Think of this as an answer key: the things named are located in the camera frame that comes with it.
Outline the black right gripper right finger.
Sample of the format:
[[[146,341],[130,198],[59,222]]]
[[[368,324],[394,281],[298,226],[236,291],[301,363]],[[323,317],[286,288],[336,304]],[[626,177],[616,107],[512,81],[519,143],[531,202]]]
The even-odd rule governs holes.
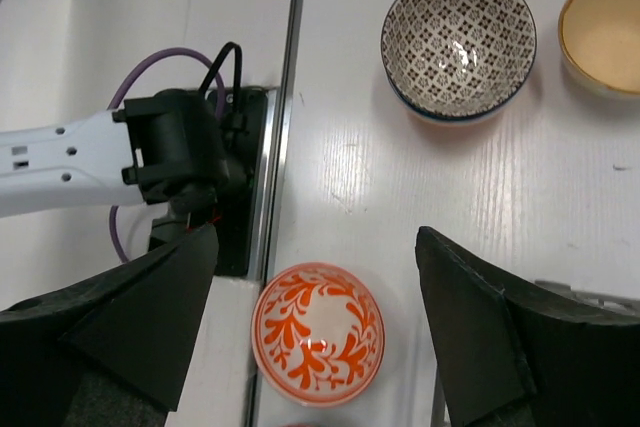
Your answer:
[[[639,312],[531,283],[431,227],[420,289],[455,426],[635,426]]]

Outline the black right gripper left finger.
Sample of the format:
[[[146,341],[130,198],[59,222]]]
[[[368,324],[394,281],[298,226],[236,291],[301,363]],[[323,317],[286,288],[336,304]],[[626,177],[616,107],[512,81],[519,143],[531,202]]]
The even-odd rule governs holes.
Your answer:
[[[164,425],[178,408],[218,250],[206,225],[2,311],[2,425]]]

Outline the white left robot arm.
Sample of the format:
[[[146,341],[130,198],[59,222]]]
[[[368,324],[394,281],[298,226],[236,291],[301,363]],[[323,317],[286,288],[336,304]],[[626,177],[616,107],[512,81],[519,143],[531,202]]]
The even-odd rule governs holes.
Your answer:
[[[214,106],[167,90],[83,120],[1,135],[1,215],[167,203],[178,214],[242,191]]]

